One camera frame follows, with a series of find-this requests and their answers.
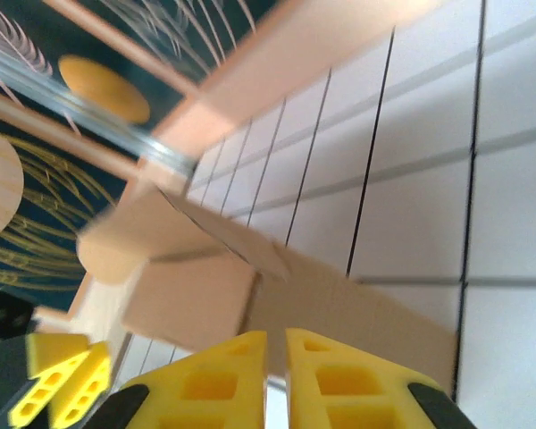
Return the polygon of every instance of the white tiled wall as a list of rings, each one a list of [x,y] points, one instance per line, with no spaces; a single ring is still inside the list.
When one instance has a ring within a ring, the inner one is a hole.
[[[226,199],[236,222],[460,330],[465,413],[536,428],[536,0],[481,11],[450,0],[395,29],[389,66],[386,36],[253,118],[246,143],[243,129],[204,156],[188,197],[217,211]],[[149,342],[134,339],[145,355],[122,381],[166,360]],[[267,427],[280,429],[285,400],[272,397]]]

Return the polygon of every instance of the black object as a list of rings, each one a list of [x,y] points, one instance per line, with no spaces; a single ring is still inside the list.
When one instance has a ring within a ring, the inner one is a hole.
[[[28,379],[26,337],[0,342],[0,429],[9,427],[8,412],[36,382]]]
[[[0,340],[28,333],[34,308],[30,301],[0,290]]]
[[[410,383],[407,389],[437,429],[476,429],[444,391],[422,383]]]
[[[149,388],[133,384],[111,395],[83,426],[83,429],[125,429],[141,408]]]

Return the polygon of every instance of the cardboard flap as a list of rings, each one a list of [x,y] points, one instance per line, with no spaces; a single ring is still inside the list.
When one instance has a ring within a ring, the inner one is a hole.
[[[140,264],[224,245],[153,190],[105,210],[78,237],[78,257],[100,282],[124,282]]]
[[[163,193],[171,205],[263,274],[286,280],[288,268],[273,244],[260,233],[197,206],[183,197]]]

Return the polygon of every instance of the cardboard box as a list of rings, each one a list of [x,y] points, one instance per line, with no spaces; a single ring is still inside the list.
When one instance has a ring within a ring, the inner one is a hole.
[[[100,215],[78,254],[100,282],[146,264],[122,322],[198,351],[249,330],[285,373],[284,328],[301,327],[409,366],[450,389],[456,335],[373,288],[186,199],[155,190]]]

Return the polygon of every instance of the yellow foam pad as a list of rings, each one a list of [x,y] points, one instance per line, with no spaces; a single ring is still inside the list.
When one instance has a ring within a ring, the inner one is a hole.
[[[431,378],[303,329],[287,329],[290,429],[432,429],[409,383]]]
[[[266,333],[248,332],[130,380],[149,395],[128,429],[264,428]]]
[[[143,94],[115,71],[76,55],[64,55],[60,73],[71,92],[133,123],[145,123],[151,115]]]
[[[26,336],[28,378],[38,379],[8,412],[13,427],[29,425],[88,356],[88,337],[68,333]]]
[[[98,342],[88,356],[49,403],[51,429],[64,429],[79,422],[99,395],[107,390],[111,378],[107,345]]]

